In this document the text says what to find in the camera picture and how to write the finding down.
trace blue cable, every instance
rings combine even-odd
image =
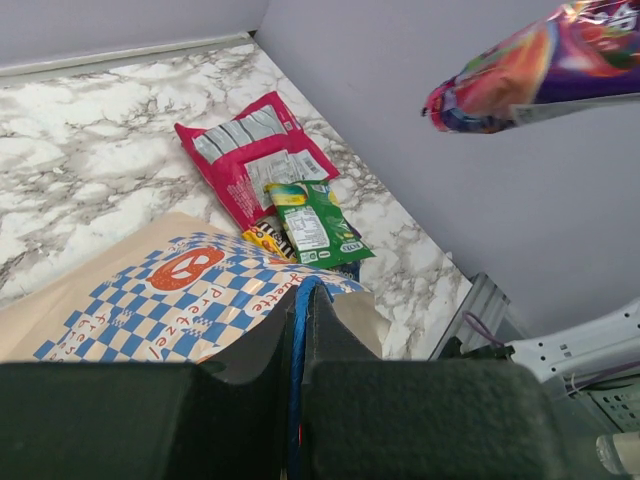
[[[295,321],[293,325],[293,349],[291,352],[291,383],[289,385],[289,416],[287,442],[287,478],[300,480],[300,421],[302,375],[304,374],[305,344],[307,337],[307,315],[309,300],[316,286],[326,288],[316,276],[305,278],[296,292]],[[327,290],[331,301],[333,298]]]

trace baseboard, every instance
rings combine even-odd
[[[220,48],[221,45],[226,46],[230,43],[241,44],[243,41],[251,41],[251,37],[248,33],[242,32],[236,35],[227,35],[224,37],[205,38],[201,40],[191,40],[165,45],[131,48],[128,50],[119,50],[116,52],[96,53],[92,55],[63,58],[47,62],[4,67],[0,68],[0,77],[20,77],[23,75],[50,72],[54,70],[63,70],[79,66],[111,64],[113,62],[123,62],[122,64],[137,63],[135,60],[139,57],[147,58],[149,56],[162,55],[183,50],[215,50],[216,48]]]

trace blue and white checkered pattern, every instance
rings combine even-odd
[[[198,280],[184,289],[155,290],[146,281],[153,272],[189,250],[214,247],[225,258],[205,270]],[[139,265],[130,266],[111,280],[98,285],[83,310],[74,311],[64,328],[34,353],[45,361],[198,361],[229,346],[260,323],[277,302],[264,302],[259,314],[250,311],[256,299],[270,298],[282,291],[294,276],[318,275],[332,294],[359,291],[356,282],[332,272],[297,264],[272,264],[271,257],[239,237],[218,233],[193,233],[174,238],[167,248],[155,250]],[[162,348],[161,358],[150,358],[150,347],[157,344],[185,309],[198,301],[209,286],[224,294],[207,303],[206,310],[193,316],[187,329],[178,329]]]

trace orange oval logo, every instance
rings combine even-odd
[[[223,258],[224,252],[213,247],[189,250],[158,268],[147,278],[147,282],[165,292],[180,290],[198,280],[205,270]]]

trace white robotic arm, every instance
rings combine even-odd
[[[636,362],[640,367],[640,298],[597,320],[508,346],[514,349],[511,360],[532,370],[541,383],[558,376],[584,378]]]

